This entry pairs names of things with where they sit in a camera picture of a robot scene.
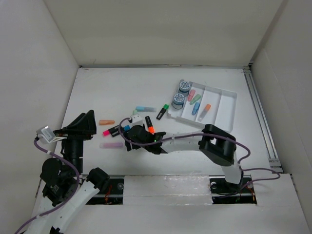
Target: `white wall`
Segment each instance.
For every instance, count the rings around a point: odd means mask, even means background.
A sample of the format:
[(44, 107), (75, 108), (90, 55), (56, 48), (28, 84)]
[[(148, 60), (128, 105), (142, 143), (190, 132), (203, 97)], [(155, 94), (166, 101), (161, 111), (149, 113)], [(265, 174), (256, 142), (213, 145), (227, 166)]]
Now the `white wall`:
[(44, 1), (80, 65), (248, 65), (282, 2)]
[(312, 230), (312, 1), (289, 0), (252, 73), (275, 146)]
[(46, 158), (33, 138), (61, 126), (77, 70), (42, 0), (0, 0), (0, 233), (31, 215)]

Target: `blue highlighter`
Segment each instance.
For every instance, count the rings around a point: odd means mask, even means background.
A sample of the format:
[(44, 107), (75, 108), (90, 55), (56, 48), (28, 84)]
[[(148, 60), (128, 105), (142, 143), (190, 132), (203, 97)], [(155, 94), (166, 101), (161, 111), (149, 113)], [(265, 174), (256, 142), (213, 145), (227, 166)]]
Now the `blue highlighter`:
[(200, 103), (199, 103), (199, 102), (195, 103), (194, 108), (193, 108), (193, 111), (192, 111), (192, 115), (193, 115), (193, 116), (197, 114), (197, 112), (198, 112), (198, 110), (199, 110), (199, 106), (200, 106)]

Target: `white tray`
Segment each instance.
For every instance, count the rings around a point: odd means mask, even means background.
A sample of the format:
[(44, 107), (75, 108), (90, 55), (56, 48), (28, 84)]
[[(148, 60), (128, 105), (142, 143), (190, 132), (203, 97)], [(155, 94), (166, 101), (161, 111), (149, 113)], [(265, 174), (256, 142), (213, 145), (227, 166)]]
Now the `white tray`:
[[(197, 114), (195, 116), (192, 115), (194, 104), (190, 105), (190, 102), (186, 97), (184, 106), (180, 110), (174, 108), (171, 103), (167, 112), (168, 116), (189, 124), (197, 125), (201, 128), (206, 124), (213, 124), (218, 128), (221, 128), (222, 130), (230, 133), (233, 129), (237, 93), (197, 84), (194, 82), (190, 82), (190, 84), (190, 90), (194, 89), (196, 90), (195, 95), (201, 95), (201, 99), (198, 100), (198, 102), (200, 102), (200, 107)], [(207, 104), (210, 104), (211, 108), (203, 120), (199, 122), (198, 117)]]

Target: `pink highlighter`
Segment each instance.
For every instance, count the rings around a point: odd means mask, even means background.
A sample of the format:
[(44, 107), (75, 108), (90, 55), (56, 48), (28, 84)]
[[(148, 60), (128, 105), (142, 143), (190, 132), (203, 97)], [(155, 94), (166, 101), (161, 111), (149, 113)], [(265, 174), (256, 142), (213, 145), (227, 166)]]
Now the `pink highlighter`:
[(194, 89), (192, 89), (192, 90), (190, 91), (189, 97), (187, 98), (188, 101), (191, 101), (191, 100), (192, 100), (192, 98), (194, 97), (195, 92), (196, 92), (196, 91), (195, 91)]

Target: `green highlighter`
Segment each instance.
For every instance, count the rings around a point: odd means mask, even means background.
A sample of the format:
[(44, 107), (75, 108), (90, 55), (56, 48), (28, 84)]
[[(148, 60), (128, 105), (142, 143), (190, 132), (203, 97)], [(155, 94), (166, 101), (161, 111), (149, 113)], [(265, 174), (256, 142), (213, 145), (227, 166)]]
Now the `green highlighter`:
[(162, 109), (160, 110), (158, 116), (156, 117), (156, 119), (160, 120), (163, 115), (166, 113), (167, 109), (169, 108), (169, 105), (165, 104)]
[(200, 100), (201, 98), (201, 95), (197, 94), (193, 99), (192, 101), (190, 102), (190, 105), (193, 105), (195, 102), (197, 102), (198, 100)]

